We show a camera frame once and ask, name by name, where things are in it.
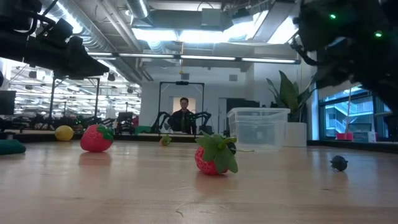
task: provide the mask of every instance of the man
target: man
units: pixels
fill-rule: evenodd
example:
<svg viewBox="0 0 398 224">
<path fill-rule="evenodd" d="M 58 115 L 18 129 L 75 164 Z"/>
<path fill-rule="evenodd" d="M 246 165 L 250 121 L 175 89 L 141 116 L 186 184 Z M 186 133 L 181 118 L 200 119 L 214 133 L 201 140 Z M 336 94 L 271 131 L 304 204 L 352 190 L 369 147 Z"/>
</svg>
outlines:
<svg viewBox="0 0 398 224">
<path fill-rule="evenodd" d="M 189 101 L 183 97 L 180 99 L 181 109 L 172 115 L 173 131 L 182 131 L 187 134 L 196 134 L 197 126 L 194 114 L 188 110 Z"/>
</svg>

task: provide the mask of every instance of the dark jacket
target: dark jacket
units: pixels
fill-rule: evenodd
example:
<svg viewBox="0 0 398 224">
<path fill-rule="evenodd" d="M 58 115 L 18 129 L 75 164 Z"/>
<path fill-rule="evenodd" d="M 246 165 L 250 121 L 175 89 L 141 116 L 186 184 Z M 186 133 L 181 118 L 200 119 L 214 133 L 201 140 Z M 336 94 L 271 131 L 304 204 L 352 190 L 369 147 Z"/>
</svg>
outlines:
<svg viewBox="0 0 398 224">
<path fill-rule="evenodd" d="M 172 115 L 172 124 L 170 124 L 170 126 L 172 127 L 173 131 L 196 134 L 197 126 L 195 114 L 189 110 L 186 112 L 183 112 L 182 110 L 176 111 Z"/>
</svg>

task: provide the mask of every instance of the toy strawberry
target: toy strawberry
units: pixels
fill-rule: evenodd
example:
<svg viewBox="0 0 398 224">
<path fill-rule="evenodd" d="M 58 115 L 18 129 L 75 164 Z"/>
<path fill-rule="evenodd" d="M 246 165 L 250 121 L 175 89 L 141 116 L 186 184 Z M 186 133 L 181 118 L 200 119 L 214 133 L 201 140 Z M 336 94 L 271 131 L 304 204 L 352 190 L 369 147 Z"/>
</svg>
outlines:
<svg viewBox="0 0 398 224">
<path fill-rule="evenodd" d="M 172 138 L 168 134 L 162 137 L 162 139 L 159 141 L 160 146 L 168 146 L 172 141 Z"/>
<path fill-rule="evenodd" d="M 203 137 L 196 139 L 196 142 L 200 147 L 195 154 L 195 161 L 203 173 L 218 175 L 228 170 L 233 173 L 238 172 L 235 156 L 227 146 L 229 142 L 235 143 L 236 138 L 223 139 L 218 134 L 210 136 L 203 133 Z"/>
<path fill-rule="evenodd" d="M 80 141 L 80 147 L 89 152 L 103 152 L 113 143 L 113 132 L 102 124 L 87 128 Z"/>
</svg>

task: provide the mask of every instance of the wooden table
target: wooden table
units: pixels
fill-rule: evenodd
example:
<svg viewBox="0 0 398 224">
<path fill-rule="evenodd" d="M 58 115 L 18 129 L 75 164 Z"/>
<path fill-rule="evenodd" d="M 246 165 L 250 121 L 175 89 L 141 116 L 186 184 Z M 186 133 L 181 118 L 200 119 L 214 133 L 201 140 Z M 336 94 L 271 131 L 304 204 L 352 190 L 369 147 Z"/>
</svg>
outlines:
<svg viewBox="0 0 398 224">
<path fill-rule="evenodd" d="M 344 149 L 238 152 L 239 172 L 197 171 L 196 145 L 26 144 L 0 157 L 1 224 L 398 223 L 398 156 Z M 349 160 L 333 172 L 335 155 Z"/>
</svg>

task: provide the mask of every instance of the plastic storage bin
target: plastic storage bin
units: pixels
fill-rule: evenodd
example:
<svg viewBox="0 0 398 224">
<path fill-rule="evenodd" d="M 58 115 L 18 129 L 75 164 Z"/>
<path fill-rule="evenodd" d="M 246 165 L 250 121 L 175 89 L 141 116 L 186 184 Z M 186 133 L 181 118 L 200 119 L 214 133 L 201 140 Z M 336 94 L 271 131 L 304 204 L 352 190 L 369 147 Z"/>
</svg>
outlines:
<svg viewBox="0 0 398 224">
<path fill-rule="evenodd" d="M 234 108 L 228 114 L 229 133 L 242 150 L 277 151 L 286 136 L 288 108 Z"/>
</svg>

